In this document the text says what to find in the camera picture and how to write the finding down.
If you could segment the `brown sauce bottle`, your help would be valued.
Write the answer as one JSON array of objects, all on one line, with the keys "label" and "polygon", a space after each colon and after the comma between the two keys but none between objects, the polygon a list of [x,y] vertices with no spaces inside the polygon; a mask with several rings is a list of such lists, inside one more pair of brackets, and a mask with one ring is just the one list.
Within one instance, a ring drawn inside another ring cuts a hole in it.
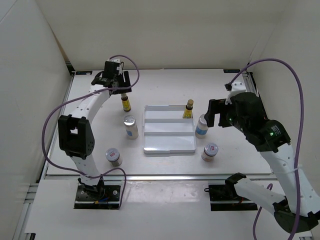
[{"label": "brown sauce bottle", "polygon": [[121,102],[122,102],[123,110],[125,112],[129,112],[132,109],[129,101],[129,97],[127,96],[126,93],[121,94]]},{"label": "brown sauce bottle", "polygon": [[194,100],[193,99],[189,99],[187,101],[187,104],[185,106],[182,118],[183,119],[191,119],[193,116],[193,105],[194,105]]}]

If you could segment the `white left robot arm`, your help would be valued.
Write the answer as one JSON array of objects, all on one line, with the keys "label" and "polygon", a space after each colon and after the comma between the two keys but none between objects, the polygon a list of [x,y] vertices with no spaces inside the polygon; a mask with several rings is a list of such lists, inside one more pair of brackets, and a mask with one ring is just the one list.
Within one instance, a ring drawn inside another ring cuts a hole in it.
[{"label": "white left robot arm", "polygon": [[123,71],[122,62],[118,59],[107,60],[102,73],[97,74],[91,82],[89,94],[68,115],[58,119],[59,147],[71,158],[76,169],[83,174],[78,179],[84,192],[93,200],[100,200],[105,195],[104,181],[98,171],[92,152],[95,138],[91,123],[101,106],[111,95],[128,93],[131,90],[113,90],[129,87],[130,77]]}]

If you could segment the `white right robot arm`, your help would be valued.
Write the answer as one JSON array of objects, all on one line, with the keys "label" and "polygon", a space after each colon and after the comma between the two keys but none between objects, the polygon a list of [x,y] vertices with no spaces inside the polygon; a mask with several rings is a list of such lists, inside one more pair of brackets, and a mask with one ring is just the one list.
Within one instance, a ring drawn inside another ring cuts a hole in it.
[{"label": "white right robot arm", "polygon": [[272,214],[287,233],[312,230],[320,220],[320,197],[303,170],[295,166],[291,139],[284,126],[268,119],[261,99],[252,92],[242,92],[226,99],[211,99],[204,118],[213,127],[215,115],[219,126],[235,127],[244,134],[273,170],[283,194],[271,192],[235,173],[225,180],[224,193],[230,200],[248,199]]}]

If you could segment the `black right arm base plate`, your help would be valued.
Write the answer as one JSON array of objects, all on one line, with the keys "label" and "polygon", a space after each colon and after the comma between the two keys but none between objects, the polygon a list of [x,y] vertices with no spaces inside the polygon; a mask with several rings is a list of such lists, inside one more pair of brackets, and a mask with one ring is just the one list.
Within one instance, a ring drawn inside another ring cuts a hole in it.
[{"label": "black right arm base plate", "polygon": [[257,211],[258,206],[247,198],[233,197],[227,190],[225,179],[208,180],[204,192],[208,194],[212,212]]}]

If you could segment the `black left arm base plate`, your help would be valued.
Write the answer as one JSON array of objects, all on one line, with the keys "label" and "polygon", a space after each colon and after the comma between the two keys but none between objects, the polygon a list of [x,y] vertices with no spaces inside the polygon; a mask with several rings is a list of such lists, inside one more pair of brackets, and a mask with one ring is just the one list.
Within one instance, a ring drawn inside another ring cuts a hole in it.
[{"label": "black left arm base plate", "polygon": [[87,185],[79,177],[73,208],[78,210],[118,210],[120,200],[120,185],[105,184],[102,178],[99,179],[97,185]]}]

